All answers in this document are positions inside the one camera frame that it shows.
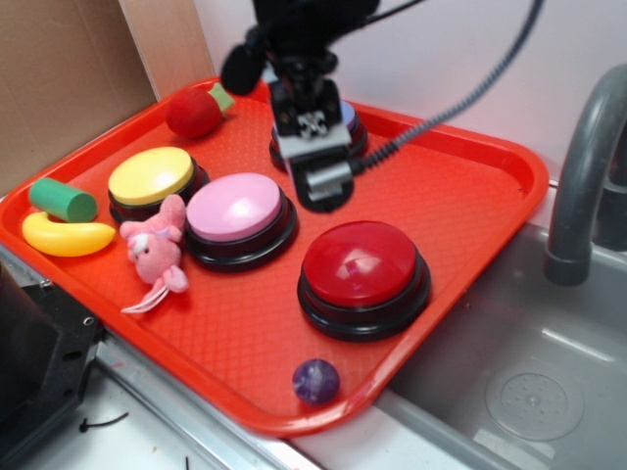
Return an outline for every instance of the green cylinder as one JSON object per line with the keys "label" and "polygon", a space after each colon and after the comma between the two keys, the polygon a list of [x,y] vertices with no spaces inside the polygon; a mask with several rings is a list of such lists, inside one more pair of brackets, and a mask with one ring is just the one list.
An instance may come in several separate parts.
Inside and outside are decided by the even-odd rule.
{"label": "green cylinder", "polygon": [[35,181],[28,198],[36,208],[65,222],[91,222],[98,212],[96,199],[91,194],[51,178]]}

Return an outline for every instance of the yellow banana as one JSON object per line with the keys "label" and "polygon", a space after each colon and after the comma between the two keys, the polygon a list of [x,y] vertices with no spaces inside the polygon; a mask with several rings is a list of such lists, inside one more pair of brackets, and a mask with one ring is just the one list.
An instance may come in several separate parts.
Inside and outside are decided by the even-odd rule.
{"label": "yellow banana", "polygon": [[82,257],[109,245],[116,229],[98,222],[53,222],[47,212],[35,212],[24,219],[22,234],[34,249],[46,255]]}

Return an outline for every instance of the white wall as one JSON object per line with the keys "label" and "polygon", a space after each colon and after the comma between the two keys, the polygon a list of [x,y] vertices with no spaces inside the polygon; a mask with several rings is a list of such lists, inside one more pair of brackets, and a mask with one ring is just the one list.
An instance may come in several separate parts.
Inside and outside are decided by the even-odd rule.
{"label": "white wall", "polygon": [[[217,71],[254,23],[251,0],[195,0]],[[382,0],[379,11],[404,3]],[[429,118],[465,96],[509,47],[531,0],[427,0],[332,50],[343,98]],[[558,178],[597,80],[627,62],[625,0],[547,0],[516,62],[452,125],[537,152]]]}

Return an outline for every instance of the orange tray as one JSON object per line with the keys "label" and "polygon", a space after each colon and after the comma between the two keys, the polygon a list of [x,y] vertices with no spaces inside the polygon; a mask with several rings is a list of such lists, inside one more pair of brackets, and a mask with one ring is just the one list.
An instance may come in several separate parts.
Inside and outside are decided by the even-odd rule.
{"label": "orange tray", "polygon": [[[120,236],[103,251],[82,258],[48,257],[25,242],[21,225],[34,211],[27,193],[36,179],[48,176],[90,192],[100,208],[96,221],[117,226],[107,209],[109,175],[127,158],[154,147],[185,149],[211,179],[241,171],[265,174],[296,203],[289,178],[270,161],[267,98],[264,86],[237,98],[224,122],[198,140],[168,130],[168,100],[150,107],[11,192],[0,203],[0,241],[227,416],[263,434],[291,437],[325,429],[372,403],[544,198],[549,177],[543,163],[523,147],[440,126],[356,178],[355,194],[344,208],[319,214],[297,204],[298,237],[270,264],[215,273],[185,254],[181,267],[190,289],[170,294],[142,315],[120,312],[150,287],[136,275]],[[370,149],[420,122],[354,107],[369,132]],[[432,298],[406,331],[354,344],[314,330],[301,314],[296,286],[314,238],[364,219],[390,223],[412,238],[431,269]],[[302,404],[291,386],[297,366],[313,357],[332,362],[341,377],[339,396],[322,408]]]}

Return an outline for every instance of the faucet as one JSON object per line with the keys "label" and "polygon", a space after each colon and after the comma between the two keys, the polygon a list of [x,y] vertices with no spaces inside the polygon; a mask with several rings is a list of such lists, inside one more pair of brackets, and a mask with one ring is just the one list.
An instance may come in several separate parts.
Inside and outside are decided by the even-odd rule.
{"label": "faucet", "polygon": [[546,246],[545,276],[561,286],[588,278],[592,242],[627,250],[627,64],[597,83],[562,168]]}

